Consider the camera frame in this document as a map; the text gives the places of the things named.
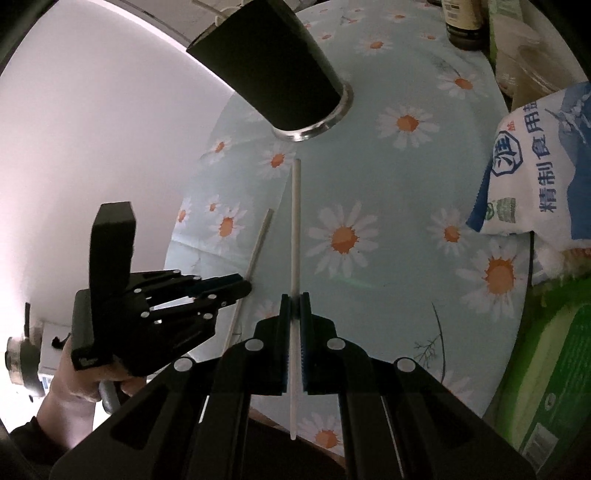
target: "bottle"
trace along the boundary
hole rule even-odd
[[[452,45],[462,50],[481,50],[488,35],[480,0],[443,0],[447,36]]]

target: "light blue tablecloth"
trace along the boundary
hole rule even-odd
[[[439,380],[443,343],[444,385],[482,415],[514,344],[528,268],[527,236],[491,238],[464,224],[506,107],[484,55],[448,42],[441,9],[356,5],[332,0],[298,15],[355,91],[345,119],[312,140],[280,142],[235,95],[210,151],[187,173],[166,267],[244,273],[267,209],[276,209],[239,319],[248,338],[289,292],[297,155],[302,289],[313,311],[371,356],[414,357]],[[229,316],[198,358],[220,353]],[[253,404],[288,426],[286,396]],[[299,434],[342,454],[338,418],[336,397],[301,395]]]

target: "daisy print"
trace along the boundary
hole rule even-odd
[[[427,133],[439,132],[439,125],[428,122],[433,115],[420,108],[400,106],[397,110],[386,108],[378,117],[378,138],[394,135],[393,145],[404,150],[408,142],[417,148],[420,144],[430,142]]]
[[[308,236],[321,243],[308,250],[308,257],[315,257],[322,254],[316,268],[316,273],[321,273],[328,267],[330,278],[334,277],[339,270],[343,276],[351,277],[353,264],[358,267],[367,267],[368,260],[363,252],[371,252],[378,247],[378,244],[371,238],[378,236],[378,230],[368,228],[378,218],[375,215],[360,216],[361,202],[355,203],[351,213],[345,218],[341,205],[335,209],[323,208],[318,215],[324,228],[310,228]]]
[[[317,21],[310,21],[310,22],[303,22],[303,25],[306,30],[309,30],[317,23],[318,23]]]
[[[439,35],[433,35],[432,33],[421,33],[418,36],[421,40],[427,40],[427,41],[437,41],[439,40]]]
[[[311,416],[312,421],[302,419],[298,424],[298,435],[323,449],[344,456],[343,430],[336,417],[331,415],[324,421],[317,413]]]
[[[484,82],[475,73],[471,75],[462,75],[458,72],[444,73],[437,78],[442,80],[437,88],[447,91],[450,97],[478,101],[478,96],[487,96],[484,91]]]
[[[376,56],[378,53],[384,53],[386,50],[392,50],[393,45],[385,35],[373,35],[368,38],[362,38],[355,47],[357,53],[364,56]]]
[[[296,148],[291,144],[276,142],[270,150],[263,152],[258,164],[258,175],[264,179],[278,179],[287,174],[296,157]]]
[[[496,238],[492,238],[489,249],[479,250],[472,259],[474,270],[459,268],[456,274],[475,284],[476,289],[462,297],[477,313],[490,313],[496,322],[501,316],[515,318],[512,294],[516,288],[525,287],[529,251],[517,253],[517,242],[510,238],[501,248]]]
[[[431,5],[431,4],[427,3],[427,2],[415,2],[414,5],[419,10],[434,10],[434,9],[437,8],[434,5]]]
[[[318,43],[324,43],[326,41],[332,40],[335,37],[334,32],[329,33],[329,32],[322,32],[320,35],[318,35],[316,37],[316,41]]]
[[[215,233],[208,243],[221,251],[227,250],[230,243],[236,241],[238,234],[244,230],[244,225],[240,225],[238,222],[245,215],[246,210],[240,210],[240,203],[233,209],[229,207],[221,209],[215,222],[209,227],[209,230]]]
[[[203,211],[205,213],[219,213],[219,209],[221,206],[222,206],[222,204],[220,203],[220,196],[214,195],[214,196],[209,197],[207,199],[207,201],[205,202]]]
[[[451,209],[441,209],[439,215],[431,215],[433,226],[427,228],[433,234],[433,239],[437,241],[437,249],[443,248],[445,254],[453,252],[458,256],[470,244],[466,240],[466,235],[470,229],[465,227],[460,212]]]
[[[271,300],[265,300],[257,305],[255,310],[255,317],[257,320],[270,319],[279,315],[279,305],[273,303]]]
[[[218,138],[209,149],[209,163],[213,164],[219,162],[231,146],[232,139],[230,137]]]
[[[406,22],[406,20],[408,20],[409,17],[410,17],[410,15],[408,15],[405,12],[401,12],[399,10],[393,10],[393,11],[390,11],[384,18],[386,20],[390,20],[391,22],[394,22],[394,23],[402,23],[402,22]]]
[[[177,221],[174,227],[176,229],[183,229],[187,226],[189,215],[191,214],[191,199],[186,198],[181,204],[181,208],[178,210]]]
[[[363,8],[354,8],[353,10],[349,10],[343,18],[341,19],[340,24],[344,27],[348,25],[356,25],[361,22],[365,18],[365,13],[363,13]]]
[[[441,372],[429,372],[437,381],[441,381]],[[454,378],[453,370],[447,370],[445,378],[443,379],[443,386],[447,388],[453,395],[460,400],[464,405],[470,401],[470,397],[474,393],[473,390],[468,390],[466,387],[470,383],[470,377],[459,378],[456,375]]]
[[[254,124],[257,122],[262,122],[265,119],[265,117],[263,117],[258,110],[251,110],[250,112],[248,112],[246,114],[246,117],[244,117],[244,120],[246,120],[248,123],[250,124]]]

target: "human hand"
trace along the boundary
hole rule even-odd
[[[130,397],[146,385],[143,377],[132,377],[123,365],[114,362],[102,367],[75,370],[72,364],[72,339],[68,338],[61,353],[60,365],[51,382],[51,392],[62,400],[100,401],[99,383],[121,382],[121,390]]]

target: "salt bag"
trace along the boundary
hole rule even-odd
[[[591,83],[505,117],[466,224],[489,234],[534,231],[558,251],[591,247]]]

